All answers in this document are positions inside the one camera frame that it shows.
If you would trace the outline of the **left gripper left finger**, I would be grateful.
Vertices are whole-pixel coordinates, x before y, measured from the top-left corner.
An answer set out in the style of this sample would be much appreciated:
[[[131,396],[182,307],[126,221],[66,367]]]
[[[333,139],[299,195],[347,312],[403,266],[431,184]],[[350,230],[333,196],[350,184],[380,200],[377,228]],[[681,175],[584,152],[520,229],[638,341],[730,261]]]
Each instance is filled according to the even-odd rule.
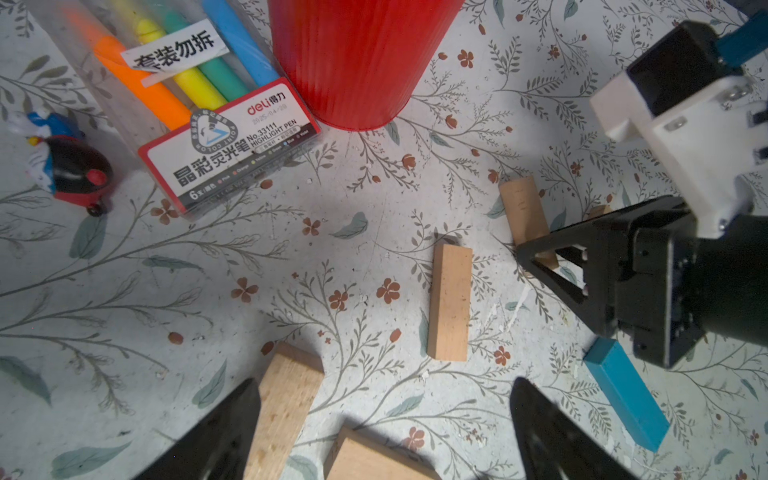
[[[258,383],[248,378],[137,477],[242,479],[260,408]]]

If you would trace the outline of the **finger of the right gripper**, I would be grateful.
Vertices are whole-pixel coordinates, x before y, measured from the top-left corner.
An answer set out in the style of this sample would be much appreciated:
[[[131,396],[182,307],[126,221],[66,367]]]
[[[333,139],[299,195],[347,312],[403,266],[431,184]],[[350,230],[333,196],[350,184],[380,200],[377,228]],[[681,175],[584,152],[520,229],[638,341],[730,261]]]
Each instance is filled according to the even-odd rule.
[[[673,328],[675,236],[687,206],[662,196],[517,247],[520,266],[597,336],[667,336]]]

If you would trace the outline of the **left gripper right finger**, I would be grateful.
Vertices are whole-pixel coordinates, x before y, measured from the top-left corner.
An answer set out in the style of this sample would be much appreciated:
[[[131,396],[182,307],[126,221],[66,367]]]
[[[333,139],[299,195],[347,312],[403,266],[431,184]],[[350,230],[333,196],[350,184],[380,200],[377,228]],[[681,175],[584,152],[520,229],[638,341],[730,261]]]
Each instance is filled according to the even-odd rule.
[[[510,411],[528,480],[635,477],[524,377],[513,383]]]

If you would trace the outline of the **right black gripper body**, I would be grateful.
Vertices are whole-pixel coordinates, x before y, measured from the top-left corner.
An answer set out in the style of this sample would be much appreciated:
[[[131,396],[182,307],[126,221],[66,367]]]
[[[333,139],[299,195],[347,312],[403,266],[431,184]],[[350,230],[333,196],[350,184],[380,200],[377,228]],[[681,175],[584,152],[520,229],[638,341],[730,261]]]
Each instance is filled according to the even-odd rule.
[[[634,355],[671,368],[708,333],[767,344],[767,219],[739,215],[718,239],[696,235],[686,208],[631,225],[631,274],[616,284],[615,314]]]

